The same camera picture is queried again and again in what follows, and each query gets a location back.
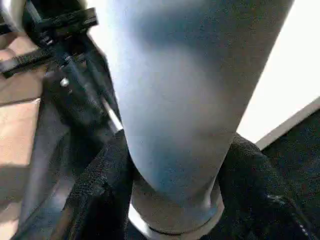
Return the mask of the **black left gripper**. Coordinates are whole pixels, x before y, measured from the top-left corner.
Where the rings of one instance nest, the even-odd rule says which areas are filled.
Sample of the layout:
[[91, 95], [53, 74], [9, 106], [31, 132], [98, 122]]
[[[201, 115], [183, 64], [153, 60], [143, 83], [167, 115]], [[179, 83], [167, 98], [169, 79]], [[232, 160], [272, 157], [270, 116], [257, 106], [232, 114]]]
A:
[[[0, 63], [5, 78], [38, 67], [52, 58], [53, 45], [98, 24], [85, 0], [2, 0], [1, 35], [26, 34], [38, 49]], [[54, 103], [73, 127], [91, 136], [113, 134], [112, 111], [121, 120], [106, 58], [89, 37], [86, 54], [54, 57], [46, 86]]]

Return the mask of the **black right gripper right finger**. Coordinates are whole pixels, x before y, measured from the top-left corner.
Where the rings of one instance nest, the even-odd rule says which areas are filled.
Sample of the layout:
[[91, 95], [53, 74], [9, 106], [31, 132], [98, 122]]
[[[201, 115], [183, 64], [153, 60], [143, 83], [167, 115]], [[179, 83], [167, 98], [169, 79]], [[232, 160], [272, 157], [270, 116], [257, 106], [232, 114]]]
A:
[[311, 223], [299, 209], [283, 178], [259, 148], [235, 134], [219, 170], [225, 206], [250, 216], [257, 240], [317, 240]]

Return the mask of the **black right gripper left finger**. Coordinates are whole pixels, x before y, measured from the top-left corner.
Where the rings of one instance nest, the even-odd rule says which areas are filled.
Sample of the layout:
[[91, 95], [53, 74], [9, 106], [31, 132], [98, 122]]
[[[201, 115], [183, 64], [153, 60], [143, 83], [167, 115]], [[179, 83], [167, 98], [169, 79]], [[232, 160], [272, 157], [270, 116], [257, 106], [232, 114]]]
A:
[[124, 240], [134, 171], [121, 130], [74, 184], [50, 239]]

